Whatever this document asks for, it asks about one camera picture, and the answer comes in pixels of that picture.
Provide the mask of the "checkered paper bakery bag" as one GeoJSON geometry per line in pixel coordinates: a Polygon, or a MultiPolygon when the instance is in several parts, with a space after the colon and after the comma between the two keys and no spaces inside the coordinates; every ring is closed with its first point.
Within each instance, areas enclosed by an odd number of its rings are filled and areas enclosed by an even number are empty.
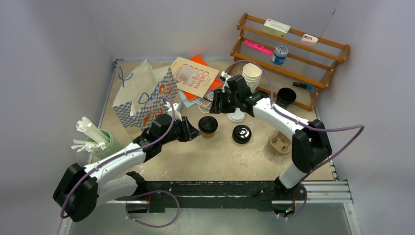
{"type": "Polygon", "coordinates": [[[165,114],[165,98],[174,101],[178,94],[176,80],[170,66],[154,69],[144,60],[131,72],[124,74],[123,67],[116,72],[121,86],[114,98],[113,109],[123,127],[143,130],[158,115],[165,114]]]}

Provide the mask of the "brown paper coffee cup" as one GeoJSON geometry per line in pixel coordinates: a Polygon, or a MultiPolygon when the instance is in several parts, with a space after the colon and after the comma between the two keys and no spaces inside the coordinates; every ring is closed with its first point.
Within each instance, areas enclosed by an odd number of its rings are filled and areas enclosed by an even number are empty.
{"type": "Polygon", "coordinates": [[[203,129],[201,128],[200,131],[202,132],[202,137],[205,139],[210,139],[215,135],[216,128],[213,129],[203,129]]]}

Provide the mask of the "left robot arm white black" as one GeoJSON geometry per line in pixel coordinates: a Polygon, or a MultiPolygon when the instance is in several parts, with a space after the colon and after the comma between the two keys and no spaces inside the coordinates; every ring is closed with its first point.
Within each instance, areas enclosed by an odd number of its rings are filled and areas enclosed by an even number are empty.
{"type": "Polygon", "coordinates": [[[99,191],[115,176],[149,161],[161,152],[164,144],[187,142],[200,135],[201,131],[193,127],[187,117],[175,119],[162,114],[120,151],[94,164],[70,165],[52,197],[61,207],[60,217],[69,217],[74,222],[85,219],[99,202],[104,201],[104,194],[99,191]]]}

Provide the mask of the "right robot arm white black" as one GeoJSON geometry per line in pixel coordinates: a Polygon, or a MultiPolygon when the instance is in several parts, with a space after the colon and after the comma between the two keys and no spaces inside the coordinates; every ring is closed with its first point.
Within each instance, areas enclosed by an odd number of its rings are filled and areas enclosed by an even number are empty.
{"type": "Polygon", "coordinates": [[[270,124],[292,144],[291,163],[276,178],[275,193],[280,199],[291,196],[294,187],[332,154],[320,120],[308,121],[288,112],[276,105],[266,92],[252,93],[240,75],[229,78],[224,90],[214,91],[209,112],[228,114],[236,109],[270,124]]]}

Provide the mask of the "white cup lid lower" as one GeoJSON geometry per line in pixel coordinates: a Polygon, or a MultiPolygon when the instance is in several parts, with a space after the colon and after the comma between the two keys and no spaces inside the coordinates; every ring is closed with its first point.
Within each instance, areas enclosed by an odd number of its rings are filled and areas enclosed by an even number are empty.
{"type": "Polygon", "coordinates": [[[245,119],[246,114],[240,109],[236,109],[235,112],[227,114],[227,117],[233,123],[241,123],[245,119]]]}

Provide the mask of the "stack of white paper cups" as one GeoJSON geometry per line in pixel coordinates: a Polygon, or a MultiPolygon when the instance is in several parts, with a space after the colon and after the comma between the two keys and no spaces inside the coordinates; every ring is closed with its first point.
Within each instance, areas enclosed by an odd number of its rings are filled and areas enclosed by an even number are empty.
{"type": "Polygon", "coordinates": [[[248,63],[244,65],[242,69],[242,76],[245,79],[247,86],[251,89],[251,92],[254,93],[260,82],[262,70],[257,65],[248,63]]]}

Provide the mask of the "stack of black lids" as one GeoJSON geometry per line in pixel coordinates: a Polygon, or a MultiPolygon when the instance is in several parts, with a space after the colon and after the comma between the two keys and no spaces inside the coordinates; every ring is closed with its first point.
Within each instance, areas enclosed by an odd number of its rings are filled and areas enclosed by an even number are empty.
{"type": "Polygon", "coordinates": [[[238,144],[247,144],[251,137],[252,131],[246,125],[237,125],[232,131],[232,139],[238,144]]]}

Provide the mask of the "cakes recipe book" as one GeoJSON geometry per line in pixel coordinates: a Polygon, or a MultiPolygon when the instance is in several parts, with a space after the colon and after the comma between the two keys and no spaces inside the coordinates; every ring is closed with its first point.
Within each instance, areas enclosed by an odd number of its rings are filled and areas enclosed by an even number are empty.
{"type": "Polygon", "coordinates": [[[223,85],[218,77],[219,70],[209,67],[200,55],[189,59],[177,57],[170,68],[178,89],[187,100],[201,98],[223,85]]]}

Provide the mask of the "black paper cup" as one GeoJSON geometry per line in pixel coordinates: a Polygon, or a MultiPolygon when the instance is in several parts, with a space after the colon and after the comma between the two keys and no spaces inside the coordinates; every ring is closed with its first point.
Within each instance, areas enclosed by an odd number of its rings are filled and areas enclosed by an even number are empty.
{"type": "Polygon", "coordinates": [[[290,88],[281,88],[277,93],[276,104],[284,109],[294,103],[297,94],[290,88]]]}

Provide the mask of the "pink highlighter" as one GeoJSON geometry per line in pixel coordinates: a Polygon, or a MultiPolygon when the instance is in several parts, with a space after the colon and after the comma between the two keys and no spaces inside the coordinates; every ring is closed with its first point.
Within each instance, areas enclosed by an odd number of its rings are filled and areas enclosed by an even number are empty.
{"type": "Polygon", "coordinates": [[[256,43],[254,43],[250,40],[247,40],[247,39],[244,41],[244,44],[248,47],[251,47],[255,50],[258,50],[258,51],[260,51],[262,53],[265,53],[265,54],[268,54],[268,55],[273,55],[273,53],[274,53],[273,50],[267,49],[266,47],[261,46],[259,44],[256,44],[256,43]]]}

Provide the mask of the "blue white jar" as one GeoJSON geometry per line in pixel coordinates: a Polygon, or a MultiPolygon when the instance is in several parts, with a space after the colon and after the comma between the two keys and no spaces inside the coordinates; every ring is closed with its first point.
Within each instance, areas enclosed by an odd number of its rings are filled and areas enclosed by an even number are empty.
{"type": "Polygon", "coordinates": [[[288,56],[288,48],[286,46],[277,46],[271,57],[271,61],[276,65],[282,65],[285,62],[286,57],[288,56]]]}

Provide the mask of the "wooden shelf rack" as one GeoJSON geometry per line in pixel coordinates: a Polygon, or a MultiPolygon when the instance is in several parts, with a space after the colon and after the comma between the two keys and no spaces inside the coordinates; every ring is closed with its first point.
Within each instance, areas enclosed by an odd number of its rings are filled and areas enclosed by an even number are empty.
{"type": "Polygon", "coordinates": [[[289,77],[293,79],[294,81],[310,85],[313,87],[313,93],[311,94],[310,103],[304,104],[298,101],[294,101],[294,105],[300,108],[303,108],[305,110],[308,110],[308,111],[313,111],[319,94],[323,90],[326,90],[329,87],[329,84],[331,83],[335,69],[340,64],[344,63],[347,60],[348,55],[349,55],[350,45],[343,45],[343,44],[340,44],[340,43],[337,43],[337,42],[334,42],[334,41],[331,41],[331,40],[328,40],[322,37],[318,37],[317,38],[318,43],[322,43],[323,45],[334,47],[334,48],[341,50],[339,55],[334,55],[334,54],[330,54],[328,52],[324,52],[319,49],[315,49],[315,48],[303,45],[301,43],[294,42],[292,40],[287,40],[285,37],[279,38],[277,36],[263,32],[259,29],[254,29],[252,27],[247,26],[247,21],[255,22],[258,24],[262,24],[266,22],[265,19],[261,19],[261,18],[252,16],[252,15],[249,15],[246,12],[242,15],[242,17],[240,18],[236,26],[236,28],[240,32],[239,32],[239,37],[231,50],[231,56],[233,57],[233,64],[228,69],[228,71],[232,72],[237,62],[247,60],[249,63],[256,63],[268,71],[277,73],[282,76],[289,77]],[[269,49],[269,50],[273,49],[271,46],[264,44],[264,41],[255,41],[255,40],[247,38],[245,35],[246,32],[259,35],[261,37],[268,38],[270,40],[273,40],[279,43],[283,43],[283,45],[288,45],[289,52],[285,59],[285,62],[282,65],[277,65],[273,62],[255,59],[252,56],[248,56],[247,54],[242,53],[241,52],[242,47],[247,46],[245,44],[246,41],[250,41],[254,44],[258,44],[264,47],[265,49],[269,49]],[[292,49],[300,49],[311,54],[322,56],[324,58],[332,60],[332,64],[328,66],[328,65],[319,63],[315,60],[311,60],[303,56],[299,56],[295,53],[292,53],[291,52],[292,49]],[[294,69],[294,66],[300,66],[300,65],[301,66],[305,66],[305,65],[313,66],[320,70],[325,71],[325,73],[320,81],[316,81],[316,80],[313,80],[310,76],[304,75],[303,72],[300,73],[299,69],[294,69]]]}

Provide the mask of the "black blue marker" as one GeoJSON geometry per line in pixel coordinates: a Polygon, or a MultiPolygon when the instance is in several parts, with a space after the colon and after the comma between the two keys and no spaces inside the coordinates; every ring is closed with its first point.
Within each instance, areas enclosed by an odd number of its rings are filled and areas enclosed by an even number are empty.
{"type": "Polygon", "coordinates": [[[302,88],[302,89],[307,89],[307,90],[314,89],[314,87],[312,85],[308,85],[308,84],[300,83],[300,82],[293,82],[293,86],[298,87],[298,88],[302,88]]]}

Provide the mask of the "green cup holder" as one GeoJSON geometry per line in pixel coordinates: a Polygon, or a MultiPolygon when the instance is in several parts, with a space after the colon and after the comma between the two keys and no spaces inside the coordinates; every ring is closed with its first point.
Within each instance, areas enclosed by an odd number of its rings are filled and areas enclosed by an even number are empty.
{"type": "Polygon", "coordinates": [[[99,159],[104,159],[120,151],[123,146],[107,130],[100,129],[101,137],[96,134],[87,133],[86,141],[92,142],[87,144],[86,150],[99,159]]]}

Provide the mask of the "white green box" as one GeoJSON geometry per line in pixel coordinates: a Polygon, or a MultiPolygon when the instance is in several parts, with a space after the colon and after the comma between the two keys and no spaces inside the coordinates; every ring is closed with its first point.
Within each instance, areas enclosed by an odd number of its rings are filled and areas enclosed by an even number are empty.
{"type": "Polygon", "coordinates": [[[279,38],[286,38],[286,35],[290,29],[290,25],[280,23],[272,19],[267,19],[263,24],[262,31],[279,38]]]}

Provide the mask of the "pink white tape dispenser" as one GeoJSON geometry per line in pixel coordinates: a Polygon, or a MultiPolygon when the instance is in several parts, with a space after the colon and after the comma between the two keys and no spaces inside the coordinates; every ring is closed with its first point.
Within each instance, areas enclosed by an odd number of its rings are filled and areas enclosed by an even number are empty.
{"type": "Polygon", "coordinates": [[[317,45],[319,39],[315,36],[309,35],[309,34],[303,34],[300,43],[302,45],[306,45],[309,47],[314,47],[317,45]]]}

